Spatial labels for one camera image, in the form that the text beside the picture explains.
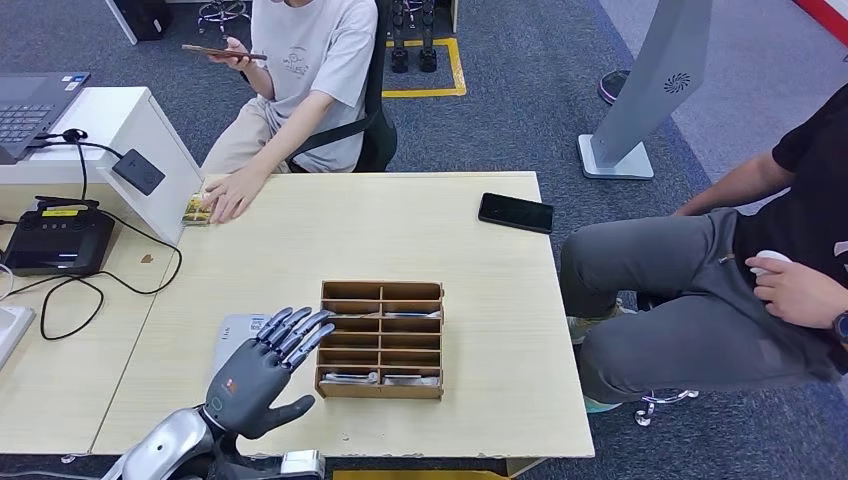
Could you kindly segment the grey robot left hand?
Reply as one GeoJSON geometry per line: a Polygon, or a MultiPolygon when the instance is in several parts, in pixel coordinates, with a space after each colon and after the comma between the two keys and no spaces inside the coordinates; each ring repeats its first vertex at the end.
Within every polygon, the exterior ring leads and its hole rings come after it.
{"type": "Polygon", "coordinates": [[[305,415],[315,397],[275,407],[292,375],[335,325],[327,310],[286,307],[264,322],[217,370],[200,407],[203,419],[219,432],[259,439],[305,415]]]}

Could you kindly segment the person's left hand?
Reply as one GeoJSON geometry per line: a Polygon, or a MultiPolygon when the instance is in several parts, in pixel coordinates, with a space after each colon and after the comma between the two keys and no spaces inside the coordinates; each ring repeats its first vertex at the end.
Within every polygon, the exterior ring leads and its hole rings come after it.
{"type": "Polygon", "coordinates": [[[810,267],[765,257],[750,257],[745,264],[763,270],[754,295],[787,323],[826,329],[847,311],[847,289],[810,267]]]}
{"type": "Polygon", "coordinates": [[[210,209],[210,224],[223,224],[241,216],[263,188],[269,174],[245,167],[206,188],[204,203],[210,209]]]}

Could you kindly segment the person's right hand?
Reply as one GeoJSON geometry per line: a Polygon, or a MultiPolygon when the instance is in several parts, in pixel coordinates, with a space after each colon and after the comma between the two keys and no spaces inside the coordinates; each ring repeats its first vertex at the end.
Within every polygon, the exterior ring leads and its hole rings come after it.
{"type": "Polygon", "coordinates": [[[213,63],[227,65],[233,70],[249,73],[256,67],[255,61],[249,57],[249,50],[244,44],[235,37],[226,37],[226,51],[237,53],[237,56],[226,56],[218,54],[208,54],[207,58],[213,63]]]}

